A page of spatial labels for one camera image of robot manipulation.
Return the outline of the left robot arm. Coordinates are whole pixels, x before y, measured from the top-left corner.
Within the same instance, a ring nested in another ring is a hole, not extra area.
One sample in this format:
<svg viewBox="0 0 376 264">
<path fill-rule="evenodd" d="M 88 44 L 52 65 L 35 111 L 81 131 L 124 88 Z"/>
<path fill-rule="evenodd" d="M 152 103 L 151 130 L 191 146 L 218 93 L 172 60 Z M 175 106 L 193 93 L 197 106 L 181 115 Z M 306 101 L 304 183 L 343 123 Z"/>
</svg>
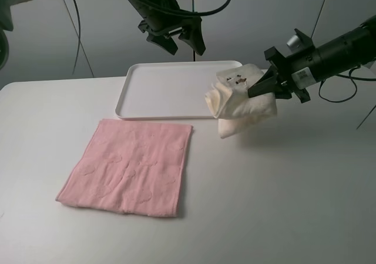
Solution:
<svg viewBox="0 0 376 264">
<path fill-rule="evenodd" d="M 33 0 L 11 14 L 5 82 L 123 76 L 134 64 L 198 60 L 182 41 L 175 55 L 149 43 L 127 0 Z"/>
</svg>

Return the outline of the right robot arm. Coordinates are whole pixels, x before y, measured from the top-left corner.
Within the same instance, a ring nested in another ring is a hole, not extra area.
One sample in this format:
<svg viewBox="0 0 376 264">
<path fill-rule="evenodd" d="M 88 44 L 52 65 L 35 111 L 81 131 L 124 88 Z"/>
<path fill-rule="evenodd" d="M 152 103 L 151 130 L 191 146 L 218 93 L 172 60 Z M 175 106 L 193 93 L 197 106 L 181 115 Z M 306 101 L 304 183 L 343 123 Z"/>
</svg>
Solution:
<svg viewBox="0 0 376 264">
<path fill-rule="evenodd" d="M 275 47 L 264 52 L 271 66 L 248 88 L 249 98 L 273 93 L 277 99 L 291 99 L 295 94 L 305 103 L 310 100 L 309 86 L 375 61 L 374 16 L 319 47 L 308 35 L 298 29 L 294 31 L 287 42 L 291 55 L 284 56 Z"/>
</svg>

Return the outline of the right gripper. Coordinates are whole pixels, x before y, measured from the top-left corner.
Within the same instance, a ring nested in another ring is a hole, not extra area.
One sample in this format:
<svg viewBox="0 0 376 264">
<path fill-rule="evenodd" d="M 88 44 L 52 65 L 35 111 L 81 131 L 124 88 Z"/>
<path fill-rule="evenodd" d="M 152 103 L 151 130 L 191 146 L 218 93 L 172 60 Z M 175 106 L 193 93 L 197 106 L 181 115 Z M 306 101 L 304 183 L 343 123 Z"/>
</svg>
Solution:
<svg viewBox="0 0 376 264">
<path fill-rule="evenodd" d="M 271 68 L 248 88 L 249 98 L 274 93 L 277 99 L 296 95 L 305 103 L 310 100 L 309 86 L 373 61 L 372 25 L 361 25 L 319 47 L 298 29 L 296 36 L 302 47 L 291 55 L 284 56 L 275 47 L 264 52 Z"/>
</svg>

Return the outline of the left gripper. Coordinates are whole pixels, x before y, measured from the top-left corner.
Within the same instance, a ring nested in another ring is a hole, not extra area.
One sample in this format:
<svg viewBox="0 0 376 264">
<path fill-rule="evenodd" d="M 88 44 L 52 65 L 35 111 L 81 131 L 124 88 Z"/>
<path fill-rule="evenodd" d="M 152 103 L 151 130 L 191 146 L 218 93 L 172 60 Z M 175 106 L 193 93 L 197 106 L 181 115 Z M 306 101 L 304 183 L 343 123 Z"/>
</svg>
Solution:
<svg viewBox="0 0 376 264">
<path fill-rule="evenodd" d="M 182 27 L 182 33 L 179 39 L 194 50 L 198 55 L 203 55 L 206 46 L 202 35 L 202 19 L 200 17 L 177 16 L 155 10 L 142 4 L 137 0 L 128 0 L 134 9 L 139 13 L 149 28 L 159 34 L 165 34 L 171 30 Z M 180 7 L 176 0 L 147 0 L 163 8 L 179 10 Z M 165 36 L 156 36 L 149 34 L 147 41 L 164 49 L 171 55 L 175 55 L 178 47 L 172 38 Z"/>
</svg>

